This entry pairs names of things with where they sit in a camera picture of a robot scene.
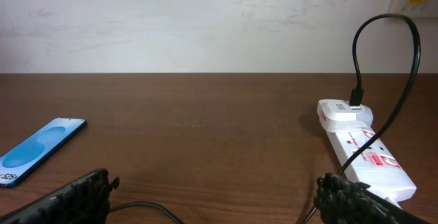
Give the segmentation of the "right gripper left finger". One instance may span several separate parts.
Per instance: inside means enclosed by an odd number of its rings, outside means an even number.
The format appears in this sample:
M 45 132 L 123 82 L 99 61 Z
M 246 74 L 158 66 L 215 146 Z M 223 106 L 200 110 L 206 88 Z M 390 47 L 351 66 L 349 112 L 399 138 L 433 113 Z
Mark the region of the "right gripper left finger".
M 1 217 L 1 224 L 105 224 L 110 193 L 120 179 L 95 169 Z

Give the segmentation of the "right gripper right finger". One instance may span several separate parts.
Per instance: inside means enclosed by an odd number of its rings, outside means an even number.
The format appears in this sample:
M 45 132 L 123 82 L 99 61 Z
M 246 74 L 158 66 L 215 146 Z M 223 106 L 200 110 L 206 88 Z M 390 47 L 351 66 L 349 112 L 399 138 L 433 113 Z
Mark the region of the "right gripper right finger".
M 325 224 L 428 224 L 371 193 L 363 182 L 327 173 L 317 185 L 313 203 Z

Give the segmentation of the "blue Galaxy smartphone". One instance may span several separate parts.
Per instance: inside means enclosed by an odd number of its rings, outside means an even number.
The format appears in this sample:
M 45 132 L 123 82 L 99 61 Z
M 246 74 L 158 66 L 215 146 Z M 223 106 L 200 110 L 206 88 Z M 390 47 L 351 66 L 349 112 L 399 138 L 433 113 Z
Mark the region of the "blue Galaxy smartphone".
M 1 156 L 1 187 L 18 186 L 87 125 L 85 119 L 56 118 Z

